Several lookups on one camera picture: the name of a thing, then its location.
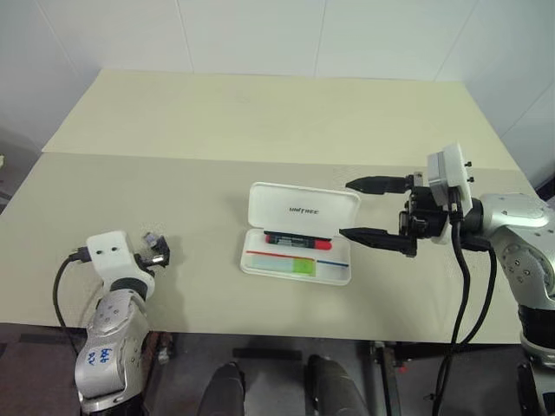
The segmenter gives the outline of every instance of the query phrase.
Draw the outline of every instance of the floor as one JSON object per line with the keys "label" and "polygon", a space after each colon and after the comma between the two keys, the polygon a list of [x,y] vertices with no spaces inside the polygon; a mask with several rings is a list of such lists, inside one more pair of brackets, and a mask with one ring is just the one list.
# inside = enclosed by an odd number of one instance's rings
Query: floor
{"label": "floor", "polygon": [[[247,414],[314,414],[304,396],[304,364],[311,354],[339,361],[368,398],[372,414],[385,414],[381,375],[367,342],[247,335],[177,335],[174,356],[153,371],[145,404],[152,415],[194,415],[213,371],[234,360],[245,372]],[[457,357],[443,414],[519,415],[515,368],[521,360],[518,346]],[[0,324],[0,414],[79,414],[73,366],[56,328]],[[439,358],[432,358],[396,370],[403,416],[431,413],[425,396],[438,366]]]}

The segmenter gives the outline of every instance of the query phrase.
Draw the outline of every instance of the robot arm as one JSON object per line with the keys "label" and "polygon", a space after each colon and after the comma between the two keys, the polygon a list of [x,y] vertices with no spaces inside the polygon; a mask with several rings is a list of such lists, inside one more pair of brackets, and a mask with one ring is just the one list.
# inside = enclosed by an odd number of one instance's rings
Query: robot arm
{"label": "robot arm", "polygon": [[399,216],[399,235],[384,230],[340,230],[345,237],[373,248],[396,250],[414,257],[417,240],[447,235],[449,219],[458,211],[460,238],[468,250],[493,247],[522,322],[522,347],[529,362],[519,367],[519,393],[524,415],[555,414],[555,212],[539,198],[522,194],[486,194],[471,198],[459,145],[428,157],[428,183],[406,178],[356,179],[346,186],[359,192],[383,194],[410,190]]}
{"label": "robot arm", "polygon": [[87,326],[87,342],[75,363],[75,384],[85,413],[128,406],[143,389],[140,357],[148,333],[145,302],[154,292],[154,273],[147,267],[169,263],[166,240],[152,234],[146,239],[157,252],[152,260],[134,255],[123,231],[87,240],[105,295]]}

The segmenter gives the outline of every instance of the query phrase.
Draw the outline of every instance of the white wall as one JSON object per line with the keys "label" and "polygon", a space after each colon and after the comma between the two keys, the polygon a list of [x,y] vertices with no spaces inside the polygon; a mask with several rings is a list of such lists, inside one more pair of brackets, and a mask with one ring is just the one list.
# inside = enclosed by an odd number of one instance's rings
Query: white wall
{"label": "white wall", "polygon": [[0,0],[11,192],[99,68],[462,80],[533,185],[555,173],[553,0]]}

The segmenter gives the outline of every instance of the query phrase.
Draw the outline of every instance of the red marker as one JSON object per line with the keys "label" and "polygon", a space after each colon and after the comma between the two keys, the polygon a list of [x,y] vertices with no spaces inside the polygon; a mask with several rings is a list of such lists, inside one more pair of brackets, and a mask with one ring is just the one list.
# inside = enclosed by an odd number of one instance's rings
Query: red marker
{"label": "red marker", "polygon": [[266,234],[266,243],[301,247],[305,249],[330,250],[331,241],[313,237],[292,237]]}

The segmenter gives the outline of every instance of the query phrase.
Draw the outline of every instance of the white table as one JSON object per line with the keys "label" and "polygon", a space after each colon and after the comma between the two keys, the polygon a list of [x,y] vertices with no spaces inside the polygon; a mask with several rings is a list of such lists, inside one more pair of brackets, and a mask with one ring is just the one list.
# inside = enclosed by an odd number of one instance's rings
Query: white table
{"label": "white table", "polygon": [[[473,192],[533,190],[459,83],[312,80],[103,71],[0,216],[0,321],[56,325],[59,263],[86,237],[123,229],[135,249],[163,233],[172,262],[148,301],[152,328],[180,332],[447,341],[461,278],[449,246],[415,259],[352,245],[345,287],[246,275],[238,268],[248,191],[263,180],[343,189],[405,175],[458,140]],[[406,196],[362,197],[357,225],[396,231]],[[468,330],[486,289],[473,272]],[[90,264],[72,264],[60,304],[83,326],[100,295]],[[517,306],[499,273],[475,341],[518,342]]]}

